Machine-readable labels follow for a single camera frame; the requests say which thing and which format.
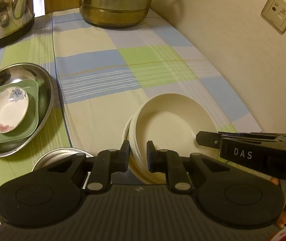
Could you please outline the cream plastic bowl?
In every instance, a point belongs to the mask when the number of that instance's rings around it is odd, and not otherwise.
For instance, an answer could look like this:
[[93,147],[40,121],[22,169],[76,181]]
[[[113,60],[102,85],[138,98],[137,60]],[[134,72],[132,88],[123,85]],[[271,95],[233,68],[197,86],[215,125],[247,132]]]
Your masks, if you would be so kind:
[[218,158],[218,150],[198,145],[196,134],[200,131],[217,132],[217,128],[208,112],[193,99],[174,93],[150,98],[130,122],[128,138],[135,165],[148,172],[149,140],[158,150],[174,150],[182,157],[200,152]]

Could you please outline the stainless steel bowl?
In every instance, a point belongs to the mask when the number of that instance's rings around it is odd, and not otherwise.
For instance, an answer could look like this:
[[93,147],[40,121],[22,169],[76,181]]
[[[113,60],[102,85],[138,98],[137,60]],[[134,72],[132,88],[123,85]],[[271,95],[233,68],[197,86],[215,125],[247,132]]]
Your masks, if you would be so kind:
[[74,155],[74,154],[78,154],[78,153],[82,153],[85,154],[86,157],[93,157],[92,154],[80,150],[80,149],[76,149],[76,148],[71,148],[71,147],[62,147],[62,148],[58,148],[58,149],[54,149],[51,150],[50,152],[44,154],[34,165],[34,167],[32,168],[31,171],[35,171],[38,169],[41,169],[44,166],[48,166],[51,163],[57,162],[61,159],[64,159],[68,156]]

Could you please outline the green square plate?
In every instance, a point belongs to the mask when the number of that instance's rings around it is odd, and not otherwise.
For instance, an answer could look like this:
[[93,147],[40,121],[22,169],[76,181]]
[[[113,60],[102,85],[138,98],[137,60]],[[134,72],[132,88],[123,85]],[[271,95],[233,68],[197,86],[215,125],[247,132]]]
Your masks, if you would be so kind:
[[29,107],[23,121],[12,131],[0,134],[0,143],[25,139],[29,137],[37,127],[38,123],[38,84],[36,81],[27,79],[21,80],[16,85],[2,85],[0,92],[8,87],[22,87],[29,96]]

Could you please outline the small white floral dish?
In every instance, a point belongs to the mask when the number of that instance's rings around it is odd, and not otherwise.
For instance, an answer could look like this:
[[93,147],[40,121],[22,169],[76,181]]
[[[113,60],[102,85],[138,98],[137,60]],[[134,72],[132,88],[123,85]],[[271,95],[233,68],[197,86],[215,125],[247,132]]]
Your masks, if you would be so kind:
[[22,87],[8,87],[0,92],[0,134],[14,130],[24,119],[29,96]]

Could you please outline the large steel plate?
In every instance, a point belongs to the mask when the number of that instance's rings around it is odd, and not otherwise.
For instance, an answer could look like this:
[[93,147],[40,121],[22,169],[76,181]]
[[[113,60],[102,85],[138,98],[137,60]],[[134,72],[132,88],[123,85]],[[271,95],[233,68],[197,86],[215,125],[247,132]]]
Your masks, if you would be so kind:
[[46,123],[54,103],[54,83],[43,67],[34,63],[17,63],[0,70],[0,86],[16,85],[21,80],[31,79],[38,84],[38,123],[35,132],[25,139],[0,143],[0,157],[10,156],[25,147],[40,132]]

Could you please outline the white ceramic bowl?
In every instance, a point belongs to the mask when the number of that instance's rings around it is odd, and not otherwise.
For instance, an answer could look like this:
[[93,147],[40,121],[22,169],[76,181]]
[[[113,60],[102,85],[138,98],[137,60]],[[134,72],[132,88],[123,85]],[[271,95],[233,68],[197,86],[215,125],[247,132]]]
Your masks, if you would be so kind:
[[148,171],[147,158],[140,158],[140,152],[133,140],[130,140],[129,130],[132,116],[127,121],[123,130],[123,140],[130,142],[129,168],[131,172],[145,184],[166,184],[166,176],[162,173]]

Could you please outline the plaid tablecloth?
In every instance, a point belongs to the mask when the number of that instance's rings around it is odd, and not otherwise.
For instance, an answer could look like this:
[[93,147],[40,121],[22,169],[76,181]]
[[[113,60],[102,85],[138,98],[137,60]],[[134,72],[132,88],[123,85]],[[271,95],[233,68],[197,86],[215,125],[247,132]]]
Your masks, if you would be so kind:
[[42,130],[23,149],[0,158],[0,186],[30,172],[53,149],[97,154],[118,148],[129,118],[158,94],[193,98],[220,131],[260,130],[221,71],[153,11],[138,26],[121,30],[94,27],[78,9],[38,17],[22,40],[0,49],[0,69],[15,63],[45,68],[55,98]]

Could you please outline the wall socket plate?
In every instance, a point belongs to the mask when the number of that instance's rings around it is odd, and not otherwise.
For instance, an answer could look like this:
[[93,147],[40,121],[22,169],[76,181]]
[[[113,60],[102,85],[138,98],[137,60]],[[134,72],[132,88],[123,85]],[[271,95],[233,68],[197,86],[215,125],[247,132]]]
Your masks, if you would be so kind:
[[272,25],[280,34],[286,31],[286,2],[267,0],[261,11],[261,17]]

